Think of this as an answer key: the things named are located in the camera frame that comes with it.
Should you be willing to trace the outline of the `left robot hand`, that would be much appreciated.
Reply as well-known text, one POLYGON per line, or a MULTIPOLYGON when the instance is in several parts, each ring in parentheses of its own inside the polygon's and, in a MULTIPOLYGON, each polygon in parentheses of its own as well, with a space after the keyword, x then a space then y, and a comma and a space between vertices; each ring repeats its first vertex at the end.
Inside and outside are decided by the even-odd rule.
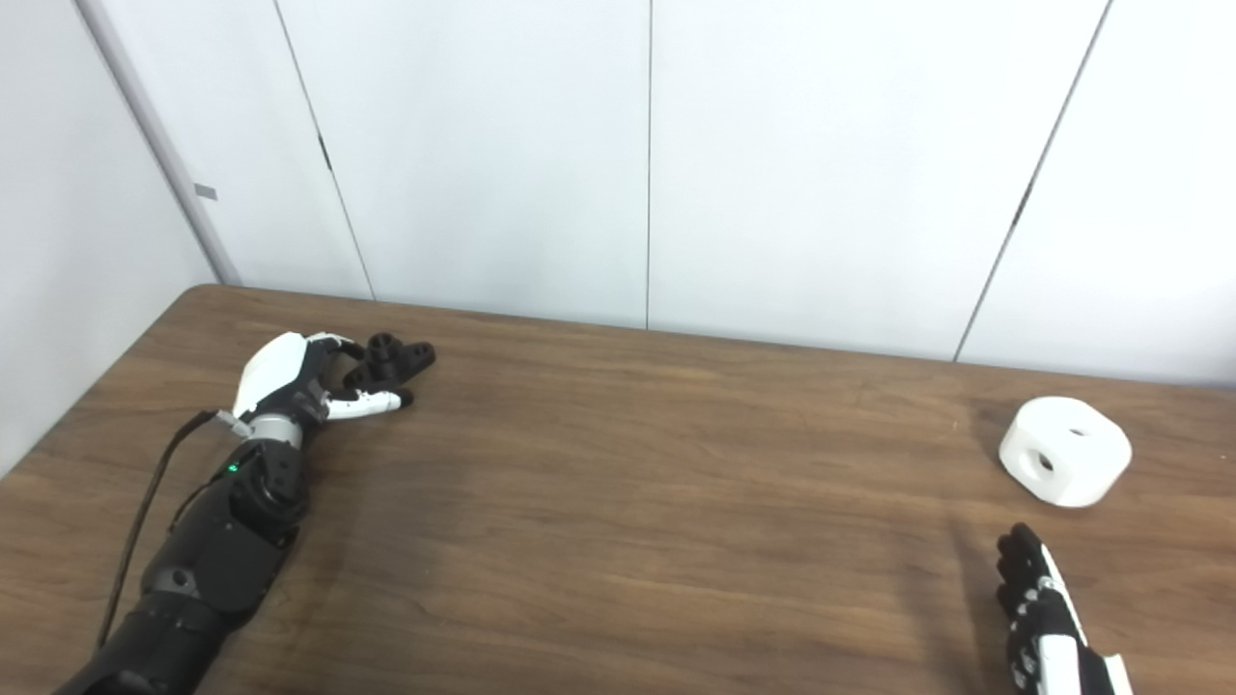
POLYGON ((361 344, 334 333, 284 333, 269 340, 243 365, 231 416, 246 424, 261 416, 284 416, 302 432, 310 432, 326 422, 379 416, 413 404, 405 387, 328 390, 328 369, 341 352, 357 360, 365 356, 361 344))

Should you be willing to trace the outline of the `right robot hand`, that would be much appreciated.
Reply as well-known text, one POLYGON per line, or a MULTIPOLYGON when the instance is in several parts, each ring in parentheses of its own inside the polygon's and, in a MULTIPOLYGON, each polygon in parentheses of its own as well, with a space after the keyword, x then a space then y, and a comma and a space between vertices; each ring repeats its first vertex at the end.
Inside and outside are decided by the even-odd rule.
POLYGON ((1021 522, 997 538, 995 599, 1009 621, 1006 662, 1017 694, 1131 694, 1122 655, 1100 655, 1054 558, 1021 522))

